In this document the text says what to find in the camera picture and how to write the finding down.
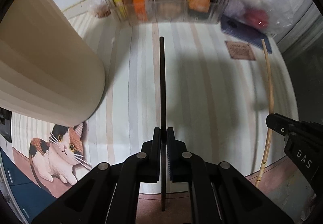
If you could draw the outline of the thin light wooden chopstick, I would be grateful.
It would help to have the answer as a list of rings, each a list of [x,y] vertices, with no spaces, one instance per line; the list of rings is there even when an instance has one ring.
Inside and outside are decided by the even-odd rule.
[[[267,78],[268,78],[268,111],[269,114],[273,114],[274,111],[274,89],[273,89],[273,81],[272,81],[272,72],[271,72],[271,64],[269,60],[269,54],[267,51],[267,46],[265,44],[265,40],[262,39],[262,46],[264,50],[264,57],[265,57],[265,67],[267,70]],[[255,180],[255,187],[259,188],[259,184],[262,180],[262,176],[264,174],[264,170],[267,164],[268,156],[269,156],[269,151],[271,147],[271,142],[272,142],[272,130],[270,128],[267,128],[267,135],[266,135],[266,140],[265,140],[265,148],[263,152],[263,157],[262,157],[262,162],[261,166],[258,172],[258,176]]]

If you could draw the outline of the dark brown chopstick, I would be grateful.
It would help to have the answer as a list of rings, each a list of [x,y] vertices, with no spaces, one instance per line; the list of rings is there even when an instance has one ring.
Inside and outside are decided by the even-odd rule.
[[[159,37],[159,54],[160,54],[160,128],[161,128],[161,207],[162,212],[166,209],[166,170],[167,170],[167,153],[166,153],[166,78],[165,78],[165,48],[164,37]]]

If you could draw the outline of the dark blue smartphone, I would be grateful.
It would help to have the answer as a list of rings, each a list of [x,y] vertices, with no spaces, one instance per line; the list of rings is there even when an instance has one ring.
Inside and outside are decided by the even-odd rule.
[[[265,41],[267,52],[272,54],[272,48],[268,37],[257,29],[243,24],[237,20],[229,18],[225,15],[221,17],[221,30],[227,35],[236,37],[242,41],[248,42],[254,46],[263,49],[262,40]]]

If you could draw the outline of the clear acrylic organizer tray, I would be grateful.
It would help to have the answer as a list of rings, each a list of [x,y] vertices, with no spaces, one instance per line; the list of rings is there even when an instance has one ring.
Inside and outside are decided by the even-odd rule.
[[[217,24],[228,5],[228,0],[217,0],[209,5],[207,13],[194,11],[185,0],[153,1],[146,4],[146,20],[141,20],[134,5],[116,6],[105,0],[115,21],[121,26],[161,22],[193,22]]]

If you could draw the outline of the cream cylindrical utensil holder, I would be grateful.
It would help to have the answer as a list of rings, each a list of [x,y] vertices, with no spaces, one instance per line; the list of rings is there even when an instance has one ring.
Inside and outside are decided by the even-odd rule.
[[[87,120],[105,87],[102,61],[53,0],[14,0],[1,21],[1,107],[64,126]]]

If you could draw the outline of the blue cabinet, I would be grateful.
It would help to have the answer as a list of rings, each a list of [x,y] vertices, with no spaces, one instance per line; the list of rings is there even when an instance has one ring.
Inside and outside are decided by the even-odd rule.
[[[39,213],[56,201],[56,198],[23,174],[2,149],[1,158],[15,201],[28,223],[31,223]]]

